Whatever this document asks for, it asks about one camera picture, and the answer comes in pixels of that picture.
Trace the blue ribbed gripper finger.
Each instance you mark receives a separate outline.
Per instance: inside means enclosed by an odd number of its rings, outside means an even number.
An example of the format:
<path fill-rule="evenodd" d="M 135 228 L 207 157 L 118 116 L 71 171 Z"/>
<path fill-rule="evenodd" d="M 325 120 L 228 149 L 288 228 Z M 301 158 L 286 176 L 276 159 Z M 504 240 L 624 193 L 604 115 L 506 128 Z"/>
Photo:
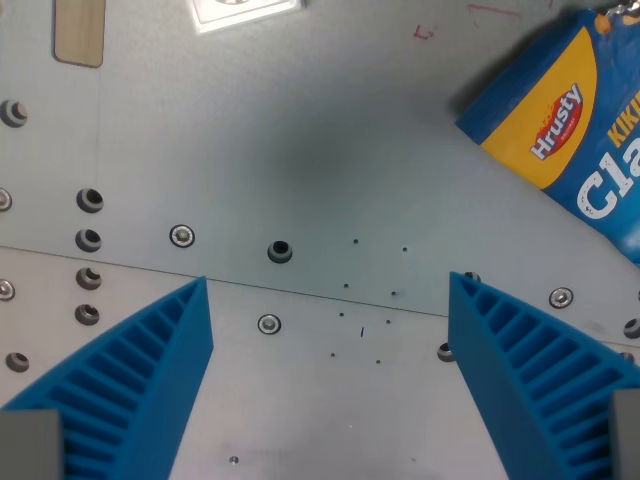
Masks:
<path fill-rule="evenodd" d="M 451 273 L 448 345 L 511 479 L 611 479 L 609 404 L 639 368 L 486 283 Z"/>
<path fill-rule="evenodd" d="M 199 278 L 105 331 L 3 408 L 60 414 L 67 479 L 167 479 L 213 350 Z"/>

